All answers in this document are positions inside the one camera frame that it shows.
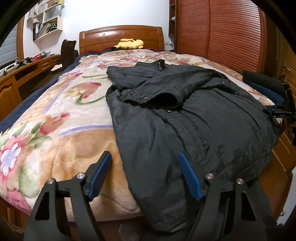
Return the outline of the dark brown chair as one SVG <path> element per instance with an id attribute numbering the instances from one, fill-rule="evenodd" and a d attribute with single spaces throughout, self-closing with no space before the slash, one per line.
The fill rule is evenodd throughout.
<path id="1" fill-rule="evenodd" d="M 78 57 L 78 51 L 75 49 L 77 41 L 64 40 L 61 46 L 61 52 L 59 58 L 54 63 L 54 67 L 51 73 L 55 73 L 61 70 L 65 70 L 68 66 L 74 63 L 76 57 Z"/>

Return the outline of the floral fleece blanket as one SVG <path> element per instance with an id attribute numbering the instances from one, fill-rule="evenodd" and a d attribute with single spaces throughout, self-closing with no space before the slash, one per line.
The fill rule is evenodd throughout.
<path id="1" fill-rule="evenodd" d="M 49 178 L 69 180 L 109 151 L 113 164 L 100 195 L 90 204 L 94 216 L 97 221 L 141 216 L 115 141 L 105 99 L 111 85 L 106 71 L 109 66 L 130 67 L 159 59 L 219 71 L 263 105 L 271 104 L 269 98 L 243 83 L 241 74 L 199 56 L 148 49 L 85 53 L 48 88 L 32 94 L 33 103 L 20 104 L 20 117 L 1 122 L 1 197 L 30 214 Z"/>

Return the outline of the wooden desk cabinet unit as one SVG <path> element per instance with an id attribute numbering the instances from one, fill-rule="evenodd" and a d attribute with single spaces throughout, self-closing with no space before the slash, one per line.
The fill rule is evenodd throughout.
<path id="1" fill-rule="evenodd" d="M 39 74 L 52 69 L 58 59 L 59 54 L 54 54 L 20 67 L 1 78 L 1 121 L 22 102 L 19 88 Z"/>

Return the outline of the folded navy garment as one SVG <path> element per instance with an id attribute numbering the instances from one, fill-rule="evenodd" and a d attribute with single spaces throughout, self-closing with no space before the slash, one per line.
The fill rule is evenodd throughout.
<path id="1" fill-rule="evenodd" d="M 284 102 L 284 100 L 285 100 L 282 96 L 280 96 L 276 92 L 274 92 L 274 91 L 272 91 L 272 90 L 270 90 L 270 89 L 268 89 L 266 87 L 263 87 L 261 85 L 258 85 L 256 83 L 253 83 L 253 82 L 250 82 L 250 81 L 244 81 L 244 83 L 249 85 L 253 89 L 257 90 L 258 92 L 260 92 L 264 96 L 268 97 L 275 104 Z"/>

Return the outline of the wooden bed headboard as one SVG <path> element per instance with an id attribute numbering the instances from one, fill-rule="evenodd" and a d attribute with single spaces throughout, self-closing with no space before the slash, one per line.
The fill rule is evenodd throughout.
<path id="1" fill-rule="evenodd" d="M 79 33 L 79 53 L 101 52 L 117 45 L 121 39 L 140 39 L 144 47 L 163 51 L 164 36 L 161 27 L 122 25 L 97 28 Z"/>

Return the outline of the white wall shelf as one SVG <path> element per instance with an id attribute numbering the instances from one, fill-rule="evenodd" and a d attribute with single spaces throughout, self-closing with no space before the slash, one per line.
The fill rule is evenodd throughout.
<path id="1" fill-rule="evenodd" d="M 27 22 L 32 30 L 34 42 L 40 41 L 52 33 L 62 32 L 64 7 L 64 0 L 38 1 L 29 10 Z"/>

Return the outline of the folded black garment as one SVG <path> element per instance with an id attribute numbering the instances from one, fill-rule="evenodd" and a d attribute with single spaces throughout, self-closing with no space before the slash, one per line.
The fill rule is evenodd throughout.
<path id="1" fill-rule="evenodd" d="M 251 72 L 247 70 L 242 71 L 243 82 L 251 86 L 251 84 L 256 84 L 267 88 L 281 96 L 285 95 L 285 89 L 283 87 L 283 82 L 275 79 L 274 77 L 268 77 L 262 73 Z"/>

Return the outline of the yellow plush toy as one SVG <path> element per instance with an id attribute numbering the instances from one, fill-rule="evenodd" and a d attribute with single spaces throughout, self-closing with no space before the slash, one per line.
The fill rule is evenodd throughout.
<path id="1" fill-rule="evenodd" d="M 112 47 L 112 50 L 116 49 L 142 49 L 144 47 L 143 40 L 134 40 L 134 39 L 121 39 L 120 42 Z"/>

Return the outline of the grey window blind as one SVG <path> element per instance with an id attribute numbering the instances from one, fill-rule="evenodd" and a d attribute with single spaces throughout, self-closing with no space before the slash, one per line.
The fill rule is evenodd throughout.
<path id="1" fill-rule="evenodd" d="M 11 63 L 14 63 L 17 56 L 17 30 L 18 24 L 11 30 L 9 35 L 4 40 L 0 49 L 0 66 L 1 69 L 5 68 Z"/>

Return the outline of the dark grey large jacket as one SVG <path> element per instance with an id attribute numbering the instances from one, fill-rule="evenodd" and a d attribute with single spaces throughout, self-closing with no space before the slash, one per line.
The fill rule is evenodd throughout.
<path id="1" fill-rule="evenodd" d="M 179 155 L 216 177 L 252 180 L 281 135 L 264 105 L 222 73 L 163 60 L 111 66 L 106 101 L 128 187 L 150 225 L 175 232 L 196 204 Z"/>

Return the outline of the louvred wooden wardrobe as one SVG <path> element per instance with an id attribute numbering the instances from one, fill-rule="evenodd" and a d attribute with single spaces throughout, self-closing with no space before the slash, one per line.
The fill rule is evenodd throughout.
<path id="1" fill-rule="evenodd" d="M 252 1 L 182 0 L 169 5 L 169 37 L 178 53 L 237 72 L 275 75 L 276 26 Z"/>

